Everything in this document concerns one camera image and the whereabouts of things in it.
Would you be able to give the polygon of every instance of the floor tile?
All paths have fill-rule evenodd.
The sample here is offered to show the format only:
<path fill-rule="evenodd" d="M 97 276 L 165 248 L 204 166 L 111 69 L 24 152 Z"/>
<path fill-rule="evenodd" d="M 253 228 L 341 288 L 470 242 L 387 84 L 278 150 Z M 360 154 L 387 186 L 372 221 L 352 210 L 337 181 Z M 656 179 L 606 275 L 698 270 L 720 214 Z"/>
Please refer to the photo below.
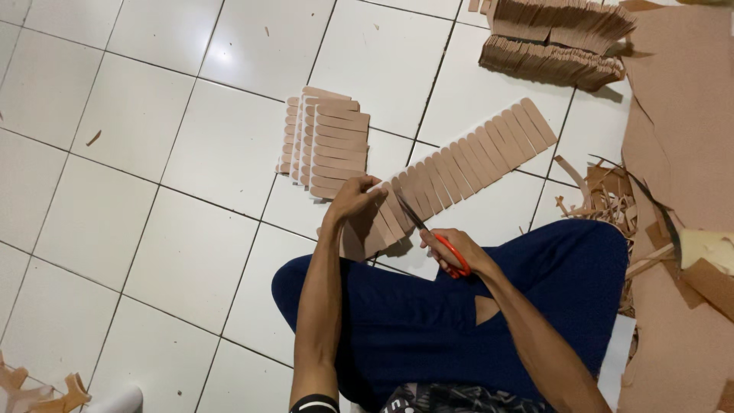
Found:
<path fill-rule="evenodd" d="M 367 173 L 386 179 L 405 168 L 413 141 L 394 134 L 370 129 Z"/>
<path fill-rule="evenodd" d="M 222 340 L 198 413 L 286 412 L 293 369 Z"/>
<path fill-rule="evenodd" d="M 321 226 L 329 205 L 331 202 L 314 201 L 305 187 L 278 175 L 263 220 L 315 240 L 316 229 Z"/>
<path fill-rule="evenodd" d="M 121 0 L 33 0 L 25 27 L 104 49 Z"/>
<path fill-rule="evenodd" d="M 511 172 L 471 198 L 428 219 L 426 226 L 466 231 L 483 247 L 500 245 L 528 231 L 543 181 L 526 173 Z M 434 279 L 438 263 L 427 256 L 427 250 L 419 248 L 421 238 L 417 231 L 410 236 L 410 244 L 407 252 L 399 245 L 388 249 L 385 251 L 388 256 L 378 257 L 377 262 L 414 276 Z"/>
<path fill-rule="evenodd" d="M 584 202 L 584 196 L 581 190 L 568 185 L 559 184 L 553 181 L 546 181 L 543 187 L 543 194 L 540 196 L 538 210 L 533 218 L 533 225 L 530 229 L 537 229 L 549 223 L 564 219 L 563 211 L 556 205 L 556 196 L 563 197 L 563 204 L 566 209 L 571 210 L 572 205 L 580 207 Z"/>
<path fill-rule="evenodd" d="M 201 76 L 286 100 L 308 81 L 335 0 L 227 1 Z"/>
<path fill-rule="evenodd" d="M 223 0 L 125 0 L 107 50 L 193 76 Z"/>
<path fill-rule="evenodd" d="M 35 255 L 121 291 L 156 186 L 70 155 Z"/>
<path fill-rule="evenodd" d="M 161 188 L 125 294 L 219 334 L 257 225 Z"/>
<path fill-rule="evenodd" d="M 32 258 L 2 340 L 3 356 L 51 386 L 89 383 L 119 294 Z"/>
<path fill-rule="evenodd" d="M 587 162 L 599 162 L 589 154 L 621 162 L 631 97 L 627 79 L 610 83 L 595 93 L 577 90 L 556 155 L 563 156 L 581 176 L 586 176 Z M 550 171 L 549 178 L 573 184 L 573 179 L 555 162 Z"/>
<path fill-rule="evenodd" d="M 514 79 L 479 67 L 476 61 L 489 35 L 489 30 L 474 26 L 457 24 L 454 27 L 418 134 L 419 140 L 443 146 L 472 132 L 524 97 L 535 102 L 559 136 L 573 88 Z M 520 169 L 545 176 L 554 148 L 546 149 L 522 164 Z"/>
<path fill-rule="evenodd" d="M 490 24 L 487 23 L 487 16 L 480 12 L 469 11 L 469 0 L 462 0 L 461 6 L 459 6 L 459 16 L 457 21 L 466 24 L 472 24 L 474 26 L 490 28 Z"/>
<path fill-rule="evenodd" d="M 0 20 L 23 25 L 31 0 L 0 0 Z"/>
<path fill-rule="evenodd" d="M 15 42 L 20 32 L 20 27 L 0 21 L 0 84 L 5 77 L 12 50 L 15 49 Z"/>
<path fill-rule="evenodd" d="M 69 149 L 102 51 L 23 29 L 0 90 L 2 127 Z"/>
<path fill-rule="evenodd" d="M 451 25 L 340 0 L 309 84 L 352 96 L 362 112 L 372 115 L 371 126 L 414 137 Z"/>
<path fill-rule="evenodd" d="M 33 251 L 66 156 L 0 129 L 0 240 Z"/>
<path fill-rule="evenodd" d="M 160 182 L 194 80 L 105 54 L 71 151 Z"/>
<path fill-rule="evenodd" d="M 292 366 L 295 336 L 275 306 L 270 285 L 282 265 L 313 253 L 315 247 L 314 241 L 265 223 L 260 225 L 224 337 Z"/>
<path fill-rule="evenodd" d="M 90 384 L 90 405 L 135 384 L 145 395 L 146 412 L 193 412 L 218 340 L 123 296 Z"/>
<path fill-rule="evenodd" d="M 10 318 L 30 258 L 23 251 L 0 243 L 0 331 L 5 330 Z"/>
<path fill-rule="evenodd" d="M 285 104 L 198 80 L 163 184 L 259 218 L 283 145 Z"/>
<path fill-rule="evenodd" d="M 437 17 L 450 18 L 454 20 L 457 15 L 457 7 L 461 0 L 366 0 L 370 3 L 384 4 L 389 7 L 397 7 L 403 10 L 434 15 Z"/>
<path fill-rule="evenodd" d="M 413 147 L 413 153 L 410 155 L 410 163 L 415 164 L 423 158 L 429 155 L 433 155 L 434 152 L 440 150 L 440 148 L 436 148 L 435 146 L 430 146 L 422 142 L 416 142 L 415 147 Z"/>

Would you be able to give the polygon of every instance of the right hand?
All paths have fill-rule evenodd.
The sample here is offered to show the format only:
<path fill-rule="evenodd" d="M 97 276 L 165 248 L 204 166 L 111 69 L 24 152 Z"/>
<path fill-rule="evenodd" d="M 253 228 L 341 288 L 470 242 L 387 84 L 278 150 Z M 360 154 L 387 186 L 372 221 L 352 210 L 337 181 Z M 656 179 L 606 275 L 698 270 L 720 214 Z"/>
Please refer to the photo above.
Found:
<path fill-rule="evenodd" d="M 486 264 L 492 259 L 484 252 L 482 247 L 477 245 L 464 231 L 455 228 L 441 229 L 434 228 L 430 232 L 425 229 L 421 230 L 421 248 L 431 247 L 431 255 L 438 261 L 443 270 L 448 268 L 448 264 L 461 268 L 461 263 L 455 255 L 442 243 L 440 243 L 433 234 L 439 234 L 446 238 L 454 248 L 456 248 L 464 257 L 472 270 L 477 270 L 481 265 Z"/>

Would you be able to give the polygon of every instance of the navy blue trousers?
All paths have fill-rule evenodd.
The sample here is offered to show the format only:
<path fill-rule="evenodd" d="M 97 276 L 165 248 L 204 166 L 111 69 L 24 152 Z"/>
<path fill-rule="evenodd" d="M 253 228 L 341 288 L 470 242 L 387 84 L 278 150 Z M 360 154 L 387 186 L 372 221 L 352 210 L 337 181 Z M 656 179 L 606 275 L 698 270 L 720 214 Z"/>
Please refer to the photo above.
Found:
<path fill-rule="evenodd" d="M 562 220 L 484 249 L 596 376 L 627 268 L 624 237 L 611 225 Z M 296 331 L 310 256 L 275 274 L 275 303 Z M 491 297 L 476 276 L 435 281 L 341 260 L 339 390 L 375 412 L 404 383 L 478 384 L 542 400 L 499 312 L 476 326 L 474 296 Z"/>

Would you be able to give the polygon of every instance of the orange-handled scissors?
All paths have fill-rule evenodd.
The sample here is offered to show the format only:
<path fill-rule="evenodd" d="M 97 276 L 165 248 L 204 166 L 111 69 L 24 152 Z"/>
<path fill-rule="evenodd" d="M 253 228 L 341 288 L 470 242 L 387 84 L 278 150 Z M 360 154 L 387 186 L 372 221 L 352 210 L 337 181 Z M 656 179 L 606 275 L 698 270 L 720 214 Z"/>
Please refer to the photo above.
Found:
<path fill-rule="evenodd" d="M 415 224 L 415 226 L 418 227 L 418 230 L 425 229 L 428 231 L 426 225 L 423 224 L 423 221 L 421 221 L 420 217 L 418 217 L 418 214 L 413 211 L 413 208 L 408 205 L 408 203 L 405 201 L 405 198 L 403 198 L 403 195 L 401 193 L 396 193 L 395 195 L 398 196 L 398 202 L 400 203 L 400 206 L 405 209 L 406 215 Z M 436 237 L 439 243 L 444 244 L 461 263 L 462 268 L 454 267 L 453 265 L 446 263 L 448 264 L 448 269 L 446 270 L 446 272 L 453 279 L 458 279 L 460 276 L 466 277 L 471 274 L 471 267 L 469 267 L 469 264 L 466 262 L 466 259 L 464 259 L 464 257 L 461 255 L 459 250 L 457 250 L 446 238 L 441 237 L 439 234 L 433 234 L 433 236 Z"/>

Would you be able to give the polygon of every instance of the knee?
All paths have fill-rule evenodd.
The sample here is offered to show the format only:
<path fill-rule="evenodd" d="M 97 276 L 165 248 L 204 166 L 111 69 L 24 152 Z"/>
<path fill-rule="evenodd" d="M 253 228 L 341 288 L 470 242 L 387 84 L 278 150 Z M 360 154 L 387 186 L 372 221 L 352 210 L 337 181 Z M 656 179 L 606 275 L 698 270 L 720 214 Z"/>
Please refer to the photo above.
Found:
<path fill-rule="evenodd" d="M 300 256 L 288 261 L 275 272 L 270 285 L 273 301 L 291 327 L 295 326 L 298 302 L 310 261 L 311 255 Z"/>

